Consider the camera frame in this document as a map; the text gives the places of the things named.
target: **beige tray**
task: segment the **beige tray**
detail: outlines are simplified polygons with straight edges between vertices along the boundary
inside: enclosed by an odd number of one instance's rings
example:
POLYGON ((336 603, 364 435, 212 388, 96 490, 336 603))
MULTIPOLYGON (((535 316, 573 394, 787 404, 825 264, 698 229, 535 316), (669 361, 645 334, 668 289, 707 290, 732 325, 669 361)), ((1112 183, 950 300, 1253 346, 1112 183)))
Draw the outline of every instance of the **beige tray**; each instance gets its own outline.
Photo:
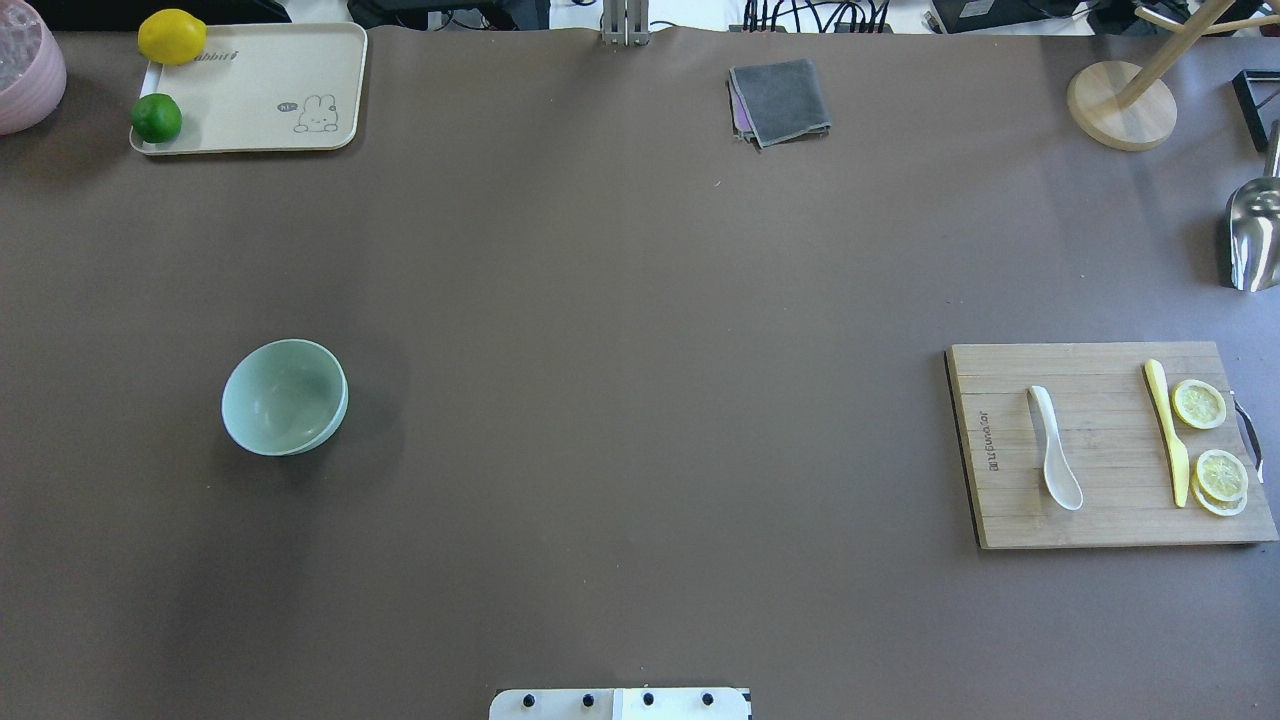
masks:
POLYGON ((1175 420, 1196 457, 1220 447, 1249 465, 1249 501, 1219 518, 1194 497, 1176 507, 1156 411, 1142 374, 1149 357, 1169 384, 1199 378, 1231 400, 1212 342, 955 345, 947 354, 969 498, 982 547, 1050 548, 1275 541, 1271 507, 1253 473, 1235 414, 1196 430, 1175 420), (1060 507, 1044 489, 1043 456, 1032 425, 1028 386, 1048 389, 1062 447, 1084 507, 1060 507))
POLYGON ((210 26, 191 63, 151 63, 141 95, 164 92, 182 132, 146 155, 334 150, 356 136, 369 38, 355 23, 210 26))

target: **gray cloth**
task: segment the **gray cloth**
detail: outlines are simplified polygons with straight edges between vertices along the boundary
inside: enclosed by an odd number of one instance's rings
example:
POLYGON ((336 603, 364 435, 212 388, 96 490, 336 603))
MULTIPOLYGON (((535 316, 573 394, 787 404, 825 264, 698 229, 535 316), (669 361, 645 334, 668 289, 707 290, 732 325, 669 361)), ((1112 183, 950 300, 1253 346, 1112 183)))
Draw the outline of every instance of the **gray cloth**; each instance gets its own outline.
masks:
POLYGON ((728 77, 760 147, 831 129, 813 60, 736 67, 728 77))

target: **lemon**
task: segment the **lemon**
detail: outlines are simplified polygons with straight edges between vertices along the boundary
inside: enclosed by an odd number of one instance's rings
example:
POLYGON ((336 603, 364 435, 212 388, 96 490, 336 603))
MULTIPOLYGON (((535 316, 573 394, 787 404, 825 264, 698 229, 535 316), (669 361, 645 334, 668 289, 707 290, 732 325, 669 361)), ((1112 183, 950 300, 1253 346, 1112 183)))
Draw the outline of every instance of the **lemon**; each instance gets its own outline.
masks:
POLYGON ((1188 379, 1174 386, 1174 413, 1188 425, 1208 430, 1226 421, 1226 401, 1213 386, 1188 379))
POLYGON ((1192 483, 1192 495, 1196 496, 1196 500, 1199 501, 1199 503, 1204 507, 1204 510, 1208 510, 1210 512, 1220 515, 1222 518, 1239 515, 1240 512, 1244 511, 1244 506, 1249 503, 1249 496, 1247 493, 1242 495, 1239 500, 1233 500, 1229 502, 1222 502, 1221 500, 1213 500, 1212 497, 1208 497, 1203 492, 1201 492, 1199 483, 1192 483))
POLYGON ((160 10, 138 26, 138 51, 164 65, 189 63, 205 49, 205 23, 187 10, 160 10))
POLYGON ((1236 502, 1249 489, 1249 471, 1225 450, 1206 450, 1196 459, 1196 484, 1219 502, 1236 502))
POLYGON ((164 142, 182 132, 182 110, 173 97, 152 92, 138 97, 129 111, 133 129, 146 142, 164 142))

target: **plastic knife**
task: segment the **plastic knife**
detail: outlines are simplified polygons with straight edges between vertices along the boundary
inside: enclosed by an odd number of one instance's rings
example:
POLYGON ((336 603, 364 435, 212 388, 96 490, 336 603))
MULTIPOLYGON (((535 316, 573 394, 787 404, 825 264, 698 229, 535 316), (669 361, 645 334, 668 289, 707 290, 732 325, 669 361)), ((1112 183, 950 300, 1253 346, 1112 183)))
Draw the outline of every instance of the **plastic knife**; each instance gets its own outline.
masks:
POLYGON ((1151 400, 1156 404, 1160 429, 1165 434, 1165 447, 1169 451, 1169 471, 1174 478, 1174 505, 1187 507, 1187 487, 1190 484, 1190 457, 1187 446, 1178 439, 1174 430, 1174 413, 1169 407, 1169 380, 1165 379, 1165 366, 1160 360, 1147 360, 1142 366, 1147 375, 1151 400))

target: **ceramic bowl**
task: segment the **ceramic bowl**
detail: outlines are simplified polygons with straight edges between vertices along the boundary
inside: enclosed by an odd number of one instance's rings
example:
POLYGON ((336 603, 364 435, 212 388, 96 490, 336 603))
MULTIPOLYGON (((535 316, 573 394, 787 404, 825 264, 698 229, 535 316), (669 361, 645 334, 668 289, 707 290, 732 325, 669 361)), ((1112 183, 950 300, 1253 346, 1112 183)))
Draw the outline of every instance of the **ceramic bowl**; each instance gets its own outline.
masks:
MULTIPOLYGON (((6 24, 9 13, 20 13, 40 22, 36 10, 22 0, 0 0, 0 41, 13 42, 8 35, 20 32, 6 24)), ((40 22, 40 47, 20 73, 8 86, 0 87, 0 135, 27 129, 49 117, 67 90, 63 51, 44 22, 40 22)))
POLYGON ((250 352, 223 389, 223 425, 244 450, 297 455, 317 447, 347 414, 347 375, 323 346, 278 340, 250 352))

